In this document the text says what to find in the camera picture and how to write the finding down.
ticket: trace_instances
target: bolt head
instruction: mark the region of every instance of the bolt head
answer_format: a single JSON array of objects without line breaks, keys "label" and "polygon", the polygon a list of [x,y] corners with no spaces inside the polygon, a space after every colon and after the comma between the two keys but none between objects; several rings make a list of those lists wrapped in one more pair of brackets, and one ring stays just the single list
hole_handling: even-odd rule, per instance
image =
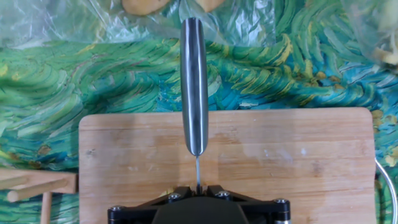
[{"label": "bolt head", "polygon": [[115,205],[115,206],[111,207],[110,210],[112,210],[112,211],[121,211],[121,210],[123,210],[125,208],[126,207],[122,206],[122,205]]},{"label": "bolt head", "polygon": [[275,203],[286,203],[287,200],[284,199],[284,198],[277,198],[277,199],[274,200],[274,202],[275,202]]},{"label": "bolt head", "polygon": [[216,195],[216,197],[228,197],[230,195],[230,193],[226,190],[222,190],[215,195]]},{"label": "bolt head", "polygon": [[170,200],[175,200],[175,199],[178,199],[178,198],[180,198],[180,197],[181,197],[181,195],[178,194],[178,193],[171,193],[171,194],[169,195],[169,199],[170,199]]}]

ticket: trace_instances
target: black metal clamp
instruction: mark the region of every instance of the black metal clamp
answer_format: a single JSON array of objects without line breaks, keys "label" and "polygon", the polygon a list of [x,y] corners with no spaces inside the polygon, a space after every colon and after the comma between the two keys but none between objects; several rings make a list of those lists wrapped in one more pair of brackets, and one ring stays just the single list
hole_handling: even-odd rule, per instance
[{"label": "black metal clamp", "polygon": [[273,223],[290,224],[290,202],[278,198],[261,201],[208,186],[201,195],[189,187],[177,187],[137,207],[114,206],[108,209],[108,224],[130,223]]}]

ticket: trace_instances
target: cutting board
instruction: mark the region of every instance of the cutting board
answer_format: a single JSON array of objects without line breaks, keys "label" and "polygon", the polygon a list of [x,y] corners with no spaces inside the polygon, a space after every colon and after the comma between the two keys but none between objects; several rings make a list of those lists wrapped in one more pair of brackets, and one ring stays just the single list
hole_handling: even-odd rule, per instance
[{"label": "cutting board", "polygon": [[[364,108],[213,111],[201,181],[287,198],[292,223],[376,222],[374,138]],[[80,223],[195,185],[181,113],[99,114],[79,127]]]}]

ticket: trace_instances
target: clear plastic bag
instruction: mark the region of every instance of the clear plastic bag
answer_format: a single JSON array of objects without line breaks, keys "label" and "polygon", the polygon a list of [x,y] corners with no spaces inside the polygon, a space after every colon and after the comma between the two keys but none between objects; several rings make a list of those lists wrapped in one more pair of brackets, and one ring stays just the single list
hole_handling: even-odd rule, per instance
[{"label": "clear plastic bag", "polygon": [[245,47],[275,41],[273,0],[226,0],[209,13],[195,0],[171,0],[147,16],[128,14],[121,0],[13,0],[0,2],[0,46],[178,38],[182,21],[193,16],[202,20],[207,40]]},{"label": "clear plastic bag", "polygon": [[362,54],[379,64],[398,65],[398,0],[341,0]]}]

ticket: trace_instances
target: wooden rack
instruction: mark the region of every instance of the wooden rack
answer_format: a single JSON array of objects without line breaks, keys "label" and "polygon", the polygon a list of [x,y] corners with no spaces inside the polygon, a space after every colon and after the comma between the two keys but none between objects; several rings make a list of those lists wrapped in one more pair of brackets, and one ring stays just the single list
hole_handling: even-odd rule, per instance
[{"label": "wooden rack", "polygon": [[52,193],[75,194],[77,174],[44,170],[0,169],[0,190],[12,189],[7,195],[10,202],[43,194],[40,223],[49,224]]}]

